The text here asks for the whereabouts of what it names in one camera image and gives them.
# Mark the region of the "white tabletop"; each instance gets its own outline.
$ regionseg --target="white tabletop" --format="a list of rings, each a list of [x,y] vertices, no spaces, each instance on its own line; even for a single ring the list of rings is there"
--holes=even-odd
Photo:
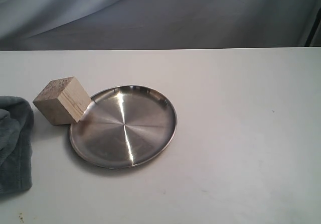
[[[69,76],[90,95],[160,91],[176,135],[150,163],[111,171],[35,110],[34,185],[0,198],[1,223],[320,222],[321,48],[0,52],[1,95],[31,103]]]

